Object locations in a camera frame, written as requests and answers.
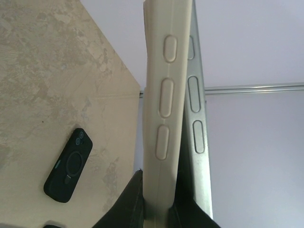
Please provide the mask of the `beige phone case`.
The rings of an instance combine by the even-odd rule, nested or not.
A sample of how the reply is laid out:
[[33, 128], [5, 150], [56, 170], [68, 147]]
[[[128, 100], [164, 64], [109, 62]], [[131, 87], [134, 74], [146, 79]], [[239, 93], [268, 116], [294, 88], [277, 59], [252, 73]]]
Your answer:
[[178, 175], [192, 1], [146, 0], [143, 7], [143, 225], [166, 228]]

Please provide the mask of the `silver smartphone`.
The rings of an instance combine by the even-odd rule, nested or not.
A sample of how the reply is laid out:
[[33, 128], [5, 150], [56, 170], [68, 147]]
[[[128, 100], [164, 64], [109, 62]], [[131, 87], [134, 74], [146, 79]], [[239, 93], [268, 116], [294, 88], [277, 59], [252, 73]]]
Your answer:
[[192, 5], [178, 178], [197, 205], [213, 216], [206, 99], [196, 5]]

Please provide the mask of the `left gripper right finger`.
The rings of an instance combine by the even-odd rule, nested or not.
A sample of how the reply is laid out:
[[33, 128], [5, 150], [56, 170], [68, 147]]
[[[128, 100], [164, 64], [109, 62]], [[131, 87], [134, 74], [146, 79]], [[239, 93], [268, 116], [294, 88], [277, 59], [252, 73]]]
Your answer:
[[169, 228], [220, 228], [195, 202], [191, 175], [187, 169], [178, 168], [173, 206], [168, 213]]

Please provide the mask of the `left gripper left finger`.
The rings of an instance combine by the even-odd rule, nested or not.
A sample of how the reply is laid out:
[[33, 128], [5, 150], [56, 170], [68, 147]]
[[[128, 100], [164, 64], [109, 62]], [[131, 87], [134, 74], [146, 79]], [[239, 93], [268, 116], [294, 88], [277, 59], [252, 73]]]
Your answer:
[[143, 171], [138, 170], [95, 228], [142, 228], [144, 223]]

